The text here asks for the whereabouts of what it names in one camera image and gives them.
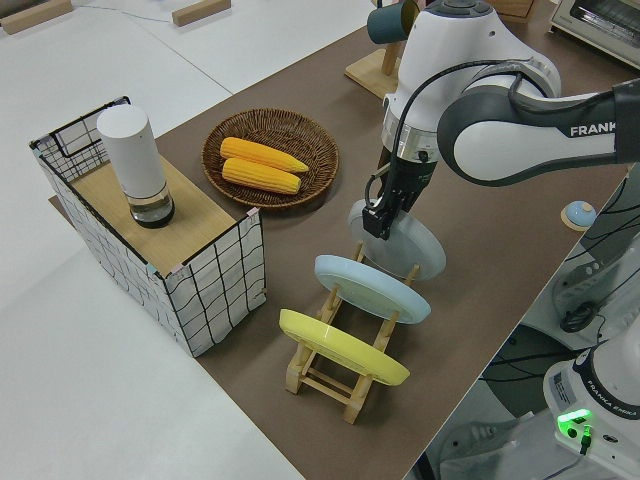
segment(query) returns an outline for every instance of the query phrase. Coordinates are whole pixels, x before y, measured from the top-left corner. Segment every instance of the yellow plate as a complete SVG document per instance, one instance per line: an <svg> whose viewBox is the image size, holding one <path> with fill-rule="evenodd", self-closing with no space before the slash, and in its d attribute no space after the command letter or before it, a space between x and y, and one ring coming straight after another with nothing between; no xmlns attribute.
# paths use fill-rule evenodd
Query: yellow plate
<svg viewBox="0 0 640 480"><path fill-rule="evenodd" d="M400 385L409 376L402 364L348 333L293 310L280 310L280 328L296 342L376 382Z"/></svg>

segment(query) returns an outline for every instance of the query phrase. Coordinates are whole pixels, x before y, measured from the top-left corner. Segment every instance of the yellow corn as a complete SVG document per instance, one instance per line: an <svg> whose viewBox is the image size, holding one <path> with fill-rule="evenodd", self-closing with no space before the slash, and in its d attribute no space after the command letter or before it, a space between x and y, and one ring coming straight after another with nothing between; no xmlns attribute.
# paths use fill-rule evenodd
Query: yellow corn
<svg viewBox="0 0 640 480"><path fill-rule="evenodd" d="M300 178L295 175L242 158L228 158L222 166L222 178L275 193L295 195L300 190Z"/></svg>
<svg viewBox="0 0 640 480"><path fill-rule="evenodd" d="M285 172L302 173L309 167L288 153L242 138L227 137L220 145L222 158L243 158Z"/></svg>

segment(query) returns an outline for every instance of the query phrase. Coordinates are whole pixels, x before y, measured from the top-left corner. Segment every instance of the brown table mat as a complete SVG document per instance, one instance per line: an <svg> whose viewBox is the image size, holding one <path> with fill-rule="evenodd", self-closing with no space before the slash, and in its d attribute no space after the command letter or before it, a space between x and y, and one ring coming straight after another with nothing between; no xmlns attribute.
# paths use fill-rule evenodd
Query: brown table mat
<svg viewBox="0 0 640 480"><path fill-rule="evenodd" d="M538 3L529 24L510 28L556 63L565 94L634 78L584 44L546 33L552 4ZM402 478L579 239L560 210L577 199L600 207L625 173L597 167L487 188L439 165L411 213L443 244L447 268L415 284L433 313L419 325L398 325L387 349L411 376L399 387L374 384L356 425L345 423L342 405L329 397L304 386L297 396L285 391L295 343L279 330L278 312L314 315L326 296L314 277L315 257L353 251L346 218L377 165L384 112L344 69L376 48L359 30L158 139L160 152L236 217L247 208L214 189L200 165L203 142L219 122L252 108L290 109L317 121L338 144L340 170L323 205L264 216L267 303L198 358L309 479ZM372 340L379 322L346 305L335 325Z"/></svg>

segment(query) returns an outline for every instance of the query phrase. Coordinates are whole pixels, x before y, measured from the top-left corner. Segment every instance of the woven bowl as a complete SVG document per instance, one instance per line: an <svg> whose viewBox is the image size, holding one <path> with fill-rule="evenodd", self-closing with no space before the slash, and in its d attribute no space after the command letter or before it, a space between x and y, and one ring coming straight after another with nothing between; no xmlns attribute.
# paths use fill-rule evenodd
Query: woven bowl
<svg viewBox="0 0 640 480"><path fill-rule="evenodd" d="M301 179L299 192L284 195L227 182L222 178L225 159L220 156L220 144L226 137L277 148L308 165L308 172L296 174ZM313 120L288 110L260 108L238 113L215 127L204 143L202 165L209 181L224 195L246 205L277 210L310 202L331 185L338 171L338 147Z"/></svg>

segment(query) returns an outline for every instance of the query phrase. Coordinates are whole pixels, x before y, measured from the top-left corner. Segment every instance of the white cylindrical container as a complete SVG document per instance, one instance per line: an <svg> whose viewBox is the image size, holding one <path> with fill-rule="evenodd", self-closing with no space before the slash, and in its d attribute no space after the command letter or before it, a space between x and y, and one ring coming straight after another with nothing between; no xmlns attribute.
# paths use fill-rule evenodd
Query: white cylindrical container
<svg viewBox="0 0 640 480"><path fill-rule="evenodd" d="M134 220L147 228L169 223L175 205L146 113L117 105L100 114L97 127Z"/></svg>

